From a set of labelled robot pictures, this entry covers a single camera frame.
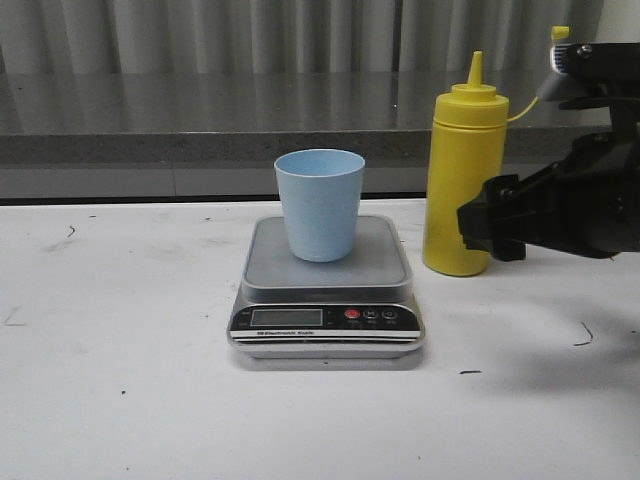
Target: digital kitchen scale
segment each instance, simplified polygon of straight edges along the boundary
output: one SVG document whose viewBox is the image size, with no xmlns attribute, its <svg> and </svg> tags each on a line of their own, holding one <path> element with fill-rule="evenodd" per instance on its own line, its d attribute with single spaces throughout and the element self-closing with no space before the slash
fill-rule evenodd
<svg viewBox="0 0 640 480">
<path fill-rule="evenodd" d="M 393 223 L 360 216 L 352 252 L 313 263 L 289 249 L 283 217 L 256 224 L 229 321 L 231 345 L 255 358 L 395 358 L 425 330 Z"/>
</svg>

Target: scale display screen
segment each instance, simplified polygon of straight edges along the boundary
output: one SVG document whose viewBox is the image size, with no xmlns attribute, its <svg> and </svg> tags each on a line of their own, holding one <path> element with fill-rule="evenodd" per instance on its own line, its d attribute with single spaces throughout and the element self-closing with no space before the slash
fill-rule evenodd
<svg viewBox="0 0 640 480">
<path fill-rule="evenodd" d="M 321 327 L 322 309 L 269 310 L 256 309 L 251 315 L 252 327 Z"/>
</svg>

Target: plastic cup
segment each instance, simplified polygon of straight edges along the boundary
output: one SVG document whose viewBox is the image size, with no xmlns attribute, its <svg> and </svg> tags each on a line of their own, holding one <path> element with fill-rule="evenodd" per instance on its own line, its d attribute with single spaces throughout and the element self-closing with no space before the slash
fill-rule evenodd
<svg viewBox="0 0 640 480">
<path fill-rule="evenodd" d="M 293 254 L 311 262 L 347 256 L 354 244 L 365 161 L 345 150 L 288 153 L 275 162 Z"/>
</svg>

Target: table surface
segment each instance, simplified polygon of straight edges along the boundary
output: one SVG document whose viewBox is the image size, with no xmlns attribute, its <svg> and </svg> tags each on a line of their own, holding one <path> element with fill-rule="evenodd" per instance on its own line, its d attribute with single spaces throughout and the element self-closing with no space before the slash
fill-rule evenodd
<svg viewBox="0 0 640 480">
<path fill-rule="evenodd" d="M 424 210 L 360 209 L 397 226 L 426 346 L 305 365 L 226 340 L 278 203 L 0 208 L 0 478 L 637 479 L 640 256 L 446 277 Z"/>
</svg>

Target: yellow cap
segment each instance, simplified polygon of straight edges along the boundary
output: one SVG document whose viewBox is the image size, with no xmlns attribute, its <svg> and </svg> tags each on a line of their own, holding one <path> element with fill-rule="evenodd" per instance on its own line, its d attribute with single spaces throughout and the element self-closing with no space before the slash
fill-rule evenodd
<svg viewBox="0 0 640 480">
<path fill-rule="evenodd" d="M 482 83 L 482 52 L 473 52 L 467 83 L 453 85 L 451 93 L 436 99 L 434 120 L 460 128 L 494 128 L 506 125 L 509 99 L 496 87 Z"/>
<path fill-rule="evenodd" d="M 551 28 L 551 40 L 564 40 L 571 33 L 571 29 L 564 25 L 554 25 Z"/>
</svg>

